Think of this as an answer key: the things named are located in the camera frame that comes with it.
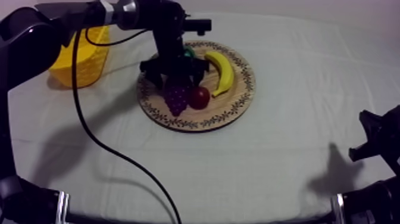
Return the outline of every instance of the wooden plate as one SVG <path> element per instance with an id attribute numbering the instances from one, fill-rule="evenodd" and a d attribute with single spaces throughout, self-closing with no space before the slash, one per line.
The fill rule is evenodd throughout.
<path id="1" fill-rule="evenodd" d="M 189 41 L 185 45 L 191 46 L 201 59 L 204 59 L 207 51 L 224 54 L 235 71 L 233 86 L 218 97 L 211 97 L 207 108 L 194 110 L 188 106 L 179 117 L 174 117 L 161 92 L 141 74 L 137 82 L 137 95 L 143 111 L 159 125 L 180 132 L 206 132 L 235 121 L 249 107 L 255 92 L 255 78 L 249 64 L 239 53 L 219 43 Z M 217 89 L 218 82 L 218 71 L 210 64 L 210 72 L 204 75 L 200 85 L 211 94 Z"/>

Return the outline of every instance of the banana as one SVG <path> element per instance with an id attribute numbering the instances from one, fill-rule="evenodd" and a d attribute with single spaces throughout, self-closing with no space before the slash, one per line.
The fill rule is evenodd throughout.
<path id="1" fill-rule="evenodd" d="M 221 73 L 218 88 L 212 92 L 212 96 L 217 97 L 232 87 L 235 75 L 229 60 L 223 54 L 215 51 L 207 51 L 204 55 L 204 58 L 217 66 Z"/>

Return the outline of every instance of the plastic fruit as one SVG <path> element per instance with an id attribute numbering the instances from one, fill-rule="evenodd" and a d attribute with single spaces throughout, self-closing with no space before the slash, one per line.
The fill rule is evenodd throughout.
<path id="1" fill-rule="evenodd" d="M 191 90 L 189 96 L 189 105 L 193 109 L 202 110 L 207 107 L 210 101 L 210 92 L 205 87 L 195 87 Z"/>
<path id="2" fill-rule="evenodd" d="M 164 101 L 174 117 L 178 117 L 188 107 L 191 89 L 189 78 L 169 77 L 165 82 Z"/>
<path id="3" fill-rule="evenodd" d="M 212 92 L 212 96 L 217 97 L 232 87 L 233 79 L 235 78 L 233 69 L 229 63 L 229 60 L 219 52 L 208 51 L 205 53 L 204 58 L 217 66 L 221 73 L 218 88 Z"/>

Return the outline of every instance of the yellow basket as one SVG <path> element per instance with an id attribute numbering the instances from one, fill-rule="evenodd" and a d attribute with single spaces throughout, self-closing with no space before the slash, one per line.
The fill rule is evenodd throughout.
<path id="1" fill-rule="evenodd" d="M 56 62 L 50 67 L 50 74 L 59 80 L 64 86 L 72 87 L 72 49 L 73 40 L 68 47 L 61 47 L 60 55 Z M 89 39 L 95 43 L 108 43 L 108 26 L 91 28 Z M 105 58 L 107 57 L 107 46 L 91 45 L 85 38 L 85 30 L 79 39 L 79 50 L 77 57 L 77 84 L 78 87 L 89 86 L 96 82 L 102 72 Z"/>

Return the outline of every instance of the decorative plate border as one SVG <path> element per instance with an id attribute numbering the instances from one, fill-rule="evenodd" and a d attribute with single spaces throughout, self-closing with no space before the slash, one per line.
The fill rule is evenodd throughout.
<path id="1" fill-rule="evenodd" d="M 152 104 L 149 102 L 148 81 L 145 80 L 144 75 L 141 74 L 137 82 L 140 106 L 151 119 L 155 120 L 161 126 L 165 126 L 166 128 L 177 130 L 180 132 L 207 132 L 218 129 L 235 121 L 242 113 L 245 112 L 246 109 L 244 109 L 243 111 L 240 111 L 240 109 L 244 107 L 246 103 L 252 100 L 255 92 L 255 77 L 248 62 L 234 50 L 230 49 L 227 46 L 221 45 L 220 43 L 215 43 L 211 41 L 189 41 L 185 42 L 185 45 L 192 48 L 200 48 L 202 46 L 206 46 L 212 48 L 213 50 L 222 52 L 223 54 L 230 57 L 234 61 L 234 63 L 241 68 L 241 75 L 246 85 L 246 91 L 240 96 L 238 100 L 231 104 L 231 109 L 229 111 L 224 111 L 221 114 L 214 115 L 211 118 L 205 119 L 201 122 L 187 121 L 180 119 L 179 117 L 171 119 L 168 118 L 166 114 L 163 114 L 159 109 L 153 107 Z M 224 122 L 231 116 L 235 116 L 239 113 L 241 113 L 239 116 L 235 117 L 233 120 L 224 124 L 223 126 L 207 129 L 207 127 L 211 127 L 216 123 Z"/>

